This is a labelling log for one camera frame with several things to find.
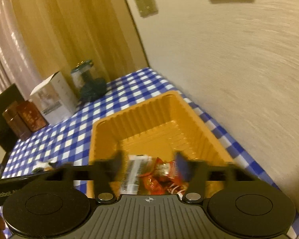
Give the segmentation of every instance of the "wall switch plate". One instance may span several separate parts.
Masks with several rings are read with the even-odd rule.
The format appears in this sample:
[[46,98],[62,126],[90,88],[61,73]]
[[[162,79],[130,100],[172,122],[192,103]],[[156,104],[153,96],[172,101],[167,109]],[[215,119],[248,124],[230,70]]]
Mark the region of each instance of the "wall switch plate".
[[134,0],[141,17],[157,12],[155,0]]

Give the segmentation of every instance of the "blue and white checkered tablecloth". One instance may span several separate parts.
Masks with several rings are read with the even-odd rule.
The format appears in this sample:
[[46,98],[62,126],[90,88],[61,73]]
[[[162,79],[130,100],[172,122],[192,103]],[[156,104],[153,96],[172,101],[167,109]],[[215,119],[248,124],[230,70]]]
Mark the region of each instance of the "blue and white checkered tablecloth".
[[[2,177],[30,174],[37,160],[43,162],[57,160],[74,162],[74,165],[87,165],[94,122],[169,90],[177,88],[150,68],[108,83],[108,92],[104,97],[79,107],[70,119],[37,131],[27,141],[19,140]],[[277,188],[260,165],[216,120],[184,94],[180,94],[219,139],[236,164]],[[77,189],[86,193],[86,181],[76,181],[75,185]],[[299,213],[288,235],[292,239],[299,235]]]

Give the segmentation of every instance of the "crosshair symbol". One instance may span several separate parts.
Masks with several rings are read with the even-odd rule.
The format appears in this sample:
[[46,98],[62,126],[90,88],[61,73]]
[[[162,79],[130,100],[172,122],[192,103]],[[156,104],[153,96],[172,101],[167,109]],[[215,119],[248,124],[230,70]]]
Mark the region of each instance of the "crosshair symbol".
[[153,200],[155,200],[155,199],[153,199],[153,198],[151,198],[151,197],[148,197],[148,198],[146,198],[145,199],[147,202],[152,202]]

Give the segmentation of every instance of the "gray ribbed plate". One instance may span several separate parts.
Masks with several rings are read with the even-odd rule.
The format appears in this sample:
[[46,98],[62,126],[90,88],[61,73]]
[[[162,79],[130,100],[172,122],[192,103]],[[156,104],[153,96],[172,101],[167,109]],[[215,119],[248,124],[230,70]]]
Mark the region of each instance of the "gray ribbed plate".
[[[22,237],[14,235],[13,239]],[[59,239],[234,239],[215,227],[199,206],[176,195],[122,195],[119,202],[99,206],[77,230]],[[285,235],[276,239],[287,239]]]

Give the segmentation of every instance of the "cardboard box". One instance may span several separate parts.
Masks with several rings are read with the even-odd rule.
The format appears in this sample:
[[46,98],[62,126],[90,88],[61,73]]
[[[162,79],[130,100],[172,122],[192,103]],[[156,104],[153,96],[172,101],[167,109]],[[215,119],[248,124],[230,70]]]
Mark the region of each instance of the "cardboard box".
[[77,97],[61,72],[56,72],[37,85],[30,94],[43,117],[51,125],[70,118],[77,109]]

